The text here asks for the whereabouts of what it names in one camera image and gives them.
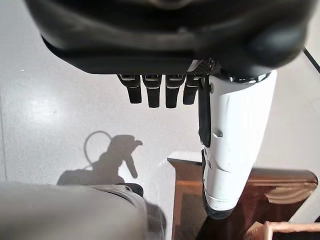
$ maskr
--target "gray object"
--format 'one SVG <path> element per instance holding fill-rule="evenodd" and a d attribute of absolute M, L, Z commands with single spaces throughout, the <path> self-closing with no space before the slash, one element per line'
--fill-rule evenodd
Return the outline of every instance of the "gray object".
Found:
<path fill-rule="evenodd" d="M 144 240 L 147 209 L 124 185 L 0 184 L 0 239 Z"/>

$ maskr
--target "white plastic casing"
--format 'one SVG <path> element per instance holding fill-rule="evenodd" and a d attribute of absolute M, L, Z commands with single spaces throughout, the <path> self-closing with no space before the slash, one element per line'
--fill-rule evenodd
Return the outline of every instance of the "white plastic casing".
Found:
<path fill-rule="evenodd" d="M 254 84 L 209 77 L 211 145 L 204 149 L 208 205 L 233 209 L 257 159 L 271 108 L 277 72 Z"/>

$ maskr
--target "blurry foreground object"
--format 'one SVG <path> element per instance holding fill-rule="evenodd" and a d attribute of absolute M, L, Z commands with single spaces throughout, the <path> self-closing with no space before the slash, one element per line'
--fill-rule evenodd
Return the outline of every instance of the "blurry foreground object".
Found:
<path fill-rule="evenodd" d="M 147 209 L 125 185 L 0 184 L 1 240 L 144 240 Z"/>
<path fill-rule="evenodd" d="M 244 240 L 316 240 L 320 239 L 320 223 L 255 222 Z"/>

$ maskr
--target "wooden surface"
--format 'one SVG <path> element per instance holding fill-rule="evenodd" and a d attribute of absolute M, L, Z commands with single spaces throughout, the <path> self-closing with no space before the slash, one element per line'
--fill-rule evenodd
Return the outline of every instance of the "wooden surface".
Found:
<path fill-rule="evenodd" d="M 173 240 L 237 240 L 255 222 L 287 222 L 318 184 L 308 171 L 253 169 L 231 215 L 214 220 L 203 207 L 200 164 L 170 163 L 176 170 Z"/>

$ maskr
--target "floor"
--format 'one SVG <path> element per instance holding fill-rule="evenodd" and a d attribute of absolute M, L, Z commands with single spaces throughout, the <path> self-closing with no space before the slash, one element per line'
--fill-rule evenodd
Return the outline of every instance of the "floor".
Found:
<path fill-rule="evenodd" d="M 320 74 L 301 54 L 278 75 L 256 165 L 320 176 Z M 182 105 L 180 92 L 177 108 L 166 109 L 161 89 L 160 108 L 148 108 L 146 91 L 142 104 L 131 105 L 116 76 L 90 75 L 58 59 L 23 2 L 1 1 L 0 180 L 90 184 L 88 172 L 103 166 L 113 176 L 106 183 L 143 186 L 151 213 L 161 216 L 161 233 L 170 239 L 175 170 L 167 158 L 199 159 L 201 144 L 197 103 Z M 125 161 L 106 161 L 107 153 L 121 149 Z M 317 194 L 296 221 L 320 215 L 313 207 Z"/>

